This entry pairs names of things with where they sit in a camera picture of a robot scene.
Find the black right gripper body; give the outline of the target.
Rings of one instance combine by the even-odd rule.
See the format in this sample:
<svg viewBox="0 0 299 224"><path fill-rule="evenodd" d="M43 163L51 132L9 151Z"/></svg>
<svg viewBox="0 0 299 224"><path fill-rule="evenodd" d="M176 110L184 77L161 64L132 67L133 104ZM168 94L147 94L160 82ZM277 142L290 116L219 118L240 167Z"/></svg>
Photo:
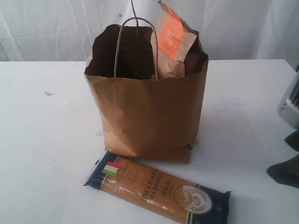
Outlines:
<svg viewBox="0 0 299 224"><path fill-rule="evenodd" d="M292 149L299 149L299 130L294 131L285 138L285 142Z"/></svg>

